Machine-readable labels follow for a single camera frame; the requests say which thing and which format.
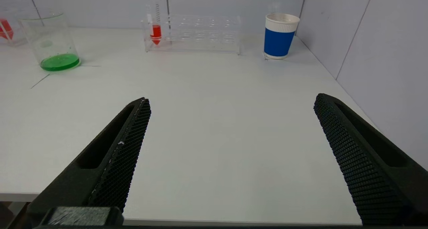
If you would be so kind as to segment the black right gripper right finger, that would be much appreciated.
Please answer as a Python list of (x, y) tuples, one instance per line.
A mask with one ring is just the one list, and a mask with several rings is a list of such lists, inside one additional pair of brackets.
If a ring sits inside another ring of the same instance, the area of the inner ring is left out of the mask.
[(362, 224), (427, 225), (427, 170), (341, 100), (320, 93), (313, 109)]

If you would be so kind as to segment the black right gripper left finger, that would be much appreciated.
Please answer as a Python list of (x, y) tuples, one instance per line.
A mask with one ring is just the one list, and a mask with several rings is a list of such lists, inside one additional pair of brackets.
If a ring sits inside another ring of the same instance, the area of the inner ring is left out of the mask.
[(117, 207), (124, 211), (151, 117), (147, 98), (127, 104), (30, 203), (31, 220), (55, 207)]

